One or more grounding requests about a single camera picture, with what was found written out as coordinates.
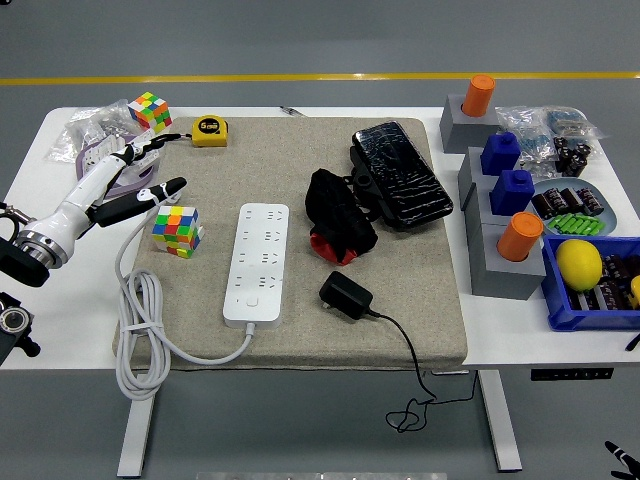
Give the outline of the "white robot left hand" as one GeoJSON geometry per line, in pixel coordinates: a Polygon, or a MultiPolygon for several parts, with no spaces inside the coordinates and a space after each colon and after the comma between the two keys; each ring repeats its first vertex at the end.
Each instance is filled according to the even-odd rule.
{"type": "Polygon", "coordinates": [[[128,143],[104,157],[63,199],[55,212],[41,221],[37,230],[57,244],[71,244],[97,224],[106,227],[146,212],[177,193],[186,180],[177,178],[142,189],[102,205],[100,202],[116,183],[121,172],[146,153],[166,142],[181,139],[181,134],[162,134],[145,142],[128,143]]]}

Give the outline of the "black-white robot right hand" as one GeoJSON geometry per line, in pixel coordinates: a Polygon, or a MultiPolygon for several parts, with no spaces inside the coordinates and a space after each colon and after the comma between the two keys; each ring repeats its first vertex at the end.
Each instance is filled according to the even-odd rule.
{"type": "Polygon", "coordinates": [[[639,480],[640,463],[633,456],[611,441],[604,442],[605,448],[626,468],[625,471],[610,472],[614,479],[639,480]]]}

